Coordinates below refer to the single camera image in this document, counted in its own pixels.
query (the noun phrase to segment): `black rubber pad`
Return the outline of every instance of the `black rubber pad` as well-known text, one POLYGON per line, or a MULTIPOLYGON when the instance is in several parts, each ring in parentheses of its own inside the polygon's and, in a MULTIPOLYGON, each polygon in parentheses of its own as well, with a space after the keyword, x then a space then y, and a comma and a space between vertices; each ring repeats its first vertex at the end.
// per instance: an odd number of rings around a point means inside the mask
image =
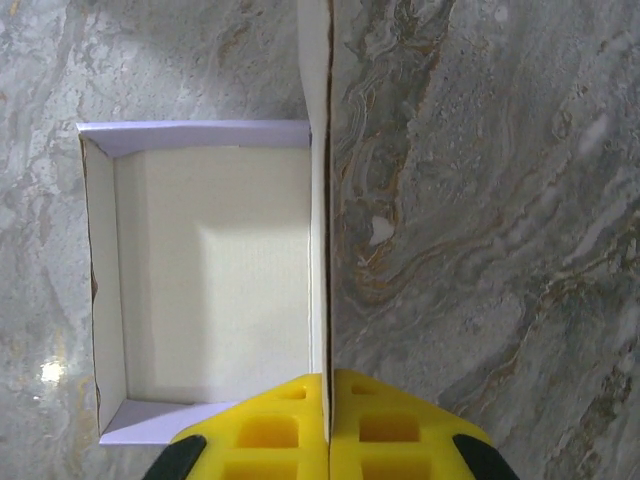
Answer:
POLYGON ((453 443, 476 480, 519 480, 500 452, 491 445, 462 434, 455 435, 453 443))
POLYGON ((142 480, 186 480, 207 446, 201 435, 191 435, 165 448, 142 480))

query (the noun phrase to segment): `cardboard edge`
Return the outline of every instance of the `cardboard edge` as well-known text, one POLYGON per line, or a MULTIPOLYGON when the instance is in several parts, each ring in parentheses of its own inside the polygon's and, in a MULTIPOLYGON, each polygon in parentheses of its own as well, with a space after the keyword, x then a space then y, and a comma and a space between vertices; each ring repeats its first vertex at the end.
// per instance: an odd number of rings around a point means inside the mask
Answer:
POLYGON ((91 356, 92 356, 92 366, 93 366, 93 385, 95 388, 96 394, 96 424, 98 427, 98 434, 102 433, 102 428, 100 425, 100 388, 98 387, 97 377, 96 377, 96 357, 95 357, 95 338, 94 338, 94 328, 93 328, 93 304, 96 299, 96 294, 98 293, 98 282, 96 281, 96 276, 93 271, 93 250, 91 245, 91 227, 89 226, 89 193, 87 192, 87 145, 88 141, 86 138, 82 136, 82 134, 78 135, 78 141, 80 142, 80 155, 82 162, 82 175, 84 181, 84 201, 85 201, 85 211, 87 212, 87 241, 89 243, 89 275, 90 275, 90 295, 91 295, 91 356))
POLYGON ((327 123, 325 134, 325 151, 324 151, 324 167, 325 167, 325 281, 326 281, 326 295, 327 295, 327 390, 329 401, 329 431, 327 432, 328 441, 331 442, 331 436, 333 434, 333 424, 335 418, 335 370, 333 366, 333 299, 332 299, 332 275, 331 275, 331 263, 332 263, 332 221, 333 221, 333 198, 332 198, 332 184, 331 184, 331 172, 332 172, 332 141, 331 141, 331 105, 332 105, 332 88, 333 88, 333 61, 334 61, 334 36, 335 36, 335 12, 333 0, 327 0, 327 6, 329 8, 329 59, 327 70, 327 123))
POLYGON ((78 123, 81 136, 107 156, 185 147, 308 148, 306 120, 78 123))

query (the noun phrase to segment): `yellow plastic part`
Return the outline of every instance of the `yellow plastic part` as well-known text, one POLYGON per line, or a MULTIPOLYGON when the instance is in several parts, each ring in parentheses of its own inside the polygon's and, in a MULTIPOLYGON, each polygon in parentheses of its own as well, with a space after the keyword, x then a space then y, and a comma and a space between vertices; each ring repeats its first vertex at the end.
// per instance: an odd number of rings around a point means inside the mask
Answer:
POLYGON ((337 370, 331 480, 474 480, 456 434, 491 444, 475 425, 350 370, 337 370))
POLYGON ((321 375, 299 377, 180 432, 207 446, 187 480, 327 480, 321 375))

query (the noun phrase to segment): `open cardboard box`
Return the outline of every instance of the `open cardboard box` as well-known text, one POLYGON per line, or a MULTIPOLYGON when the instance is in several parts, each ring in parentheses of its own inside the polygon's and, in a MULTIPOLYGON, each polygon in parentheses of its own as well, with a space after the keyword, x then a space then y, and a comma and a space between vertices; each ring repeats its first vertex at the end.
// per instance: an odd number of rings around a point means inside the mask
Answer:
POLYGON ((166 444, 310 372, 329 438, 331 21, 298 17, 309 122, 78 125, 101 444, 166 444))

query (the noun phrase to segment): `marble veining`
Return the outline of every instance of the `marble veining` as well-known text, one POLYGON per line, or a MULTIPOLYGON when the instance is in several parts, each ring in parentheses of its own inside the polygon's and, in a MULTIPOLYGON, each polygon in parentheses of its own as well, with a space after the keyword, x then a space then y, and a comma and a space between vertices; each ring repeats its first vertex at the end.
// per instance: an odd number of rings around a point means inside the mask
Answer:
POLYGON ((338 366, 523 478, 640 478, 637 3, 336 8, 338 366))
MULTIPOLYGON (((336 361, 527 479, 640 479, 635 0, 335 2, 336 361)), ((96 445, 77 121, 304 118, 293 0, 0 0, 0 479, 96 445)))

